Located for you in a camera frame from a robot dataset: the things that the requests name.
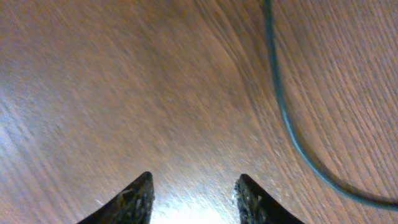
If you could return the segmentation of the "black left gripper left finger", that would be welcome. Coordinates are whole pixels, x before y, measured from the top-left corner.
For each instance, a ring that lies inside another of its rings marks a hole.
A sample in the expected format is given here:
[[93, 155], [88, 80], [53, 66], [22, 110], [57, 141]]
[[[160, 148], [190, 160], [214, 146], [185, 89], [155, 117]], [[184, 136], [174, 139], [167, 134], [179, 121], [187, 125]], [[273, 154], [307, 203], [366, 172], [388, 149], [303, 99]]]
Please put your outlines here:
[[149, 224], [154, 200], [153, 175], [145, 171], [78, 224]]

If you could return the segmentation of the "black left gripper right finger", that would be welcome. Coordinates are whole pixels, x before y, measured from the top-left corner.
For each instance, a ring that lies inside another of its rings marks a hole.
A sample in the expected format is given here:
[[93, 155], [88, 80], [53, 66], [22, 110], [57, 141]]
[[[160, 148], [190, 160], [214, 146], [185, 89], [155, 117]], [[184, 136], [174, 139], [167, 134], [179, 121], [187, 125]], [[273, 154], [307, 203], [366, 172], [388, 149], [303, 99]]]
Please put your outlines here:
[[234, 185], [241, 224], [303, 224], [247, 174]]

